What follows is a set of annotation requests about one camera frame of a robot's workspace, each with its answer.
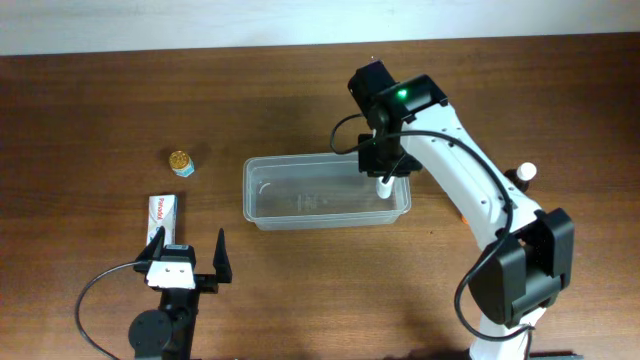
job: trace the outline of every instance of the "small jar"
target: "small jar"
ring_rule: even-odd
[[[175,151],[169,156],[169,165],[178,176],[187,177],[196,170],[193,161],[184,151]]]

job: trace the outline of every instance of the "brown table surface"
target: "brown table surface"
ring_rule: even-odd
[[[148,196],[179,194],[179,243],[210,272],[218,228],[234,283],[203,295],[193,357],[382,359],[466,349],[455,286],[479,255],[435,181],[411,178],[393,225],[263,232],[242,213],[251,157],[328,152],[371,56],[427,73],[494,163],[538,165],[530,197],[576,226],[572,284],[535,351],[635,359],[640,345],[640,35],[557,36],[0,58],[0,358],[100,358],[72,316],[84,284],[141,250]],[[368,129],[344,128],[339,145]],[[175,176],[167,152],[196,172]],[[82,308],[132,357],[129,324],[159,294],[125,271]],[[470,296],[464,310],[477,324]]]

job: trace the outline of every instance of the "gold lid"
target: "gold lid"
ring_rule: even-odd
[[[189,165],[189,155],[184,151],[175,151],[169,156],[169,165],[173,169],[184,169]]]

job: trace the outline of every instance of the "white backdrop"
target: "white backdrop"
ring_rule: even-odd
[[[0,0],[0,54],[640,30],[638,0]]]

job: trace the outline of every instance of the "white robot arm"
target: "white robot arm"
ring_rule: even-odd
[[[433,175],[468,220],[483,251],[478,264],[484,265],[469,277],[469,287],[483,312],[480,328],[470,331],[484,340],[474,342],[470,357],[524,359],[523,326],[532,328],[569,285],[571,219],[562,209],[545,213],[520,190],[528,184],[503,175],[473,142],[446,95],[428,76],[396,83],[377,61],[358,69],[348,87],[374,135],[361,134],[358,146],[336,151],[333,135],[341,121],[334,128],[332,148],[337,153],[357,150],[360,171],[378,178],[383,198],[390,196],[395,177],[408,176],[422,166]],[[526,177],[533,174],[520,175],[529,180]],[[461,312],[458,316],[469,329]],[[520,335],[508,336],[515,332]]]

